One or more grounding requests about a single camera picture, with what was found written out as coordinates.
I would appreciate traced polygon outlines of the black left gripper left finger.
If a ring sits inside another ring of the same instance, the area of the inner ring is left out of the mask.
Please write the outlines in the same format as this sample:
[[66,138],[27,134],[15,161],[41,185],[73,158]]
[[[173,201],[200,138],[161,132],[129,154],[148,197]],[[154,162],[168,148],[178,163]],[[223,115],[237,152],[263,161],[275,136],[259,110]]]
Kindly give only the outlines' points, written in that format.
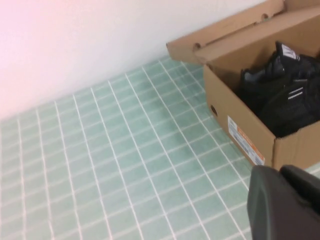
[[280,170],[251,170],[247,213],[254,240],[318,240],[320,213],[301,198]]

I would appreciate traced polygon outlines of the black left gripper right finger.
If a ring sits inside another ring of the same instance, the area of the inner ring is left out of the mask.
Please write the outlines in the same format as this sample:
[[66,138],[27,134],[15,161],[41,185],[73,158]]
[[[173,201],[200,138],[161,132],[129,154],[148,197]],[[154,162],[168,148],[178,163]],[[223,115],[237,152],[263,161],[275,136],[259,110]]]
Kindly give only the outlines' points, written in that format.
[[320,212],[320,179],[294,165],[284,165],[279,170],[298,195],[307,201],[312,209]]

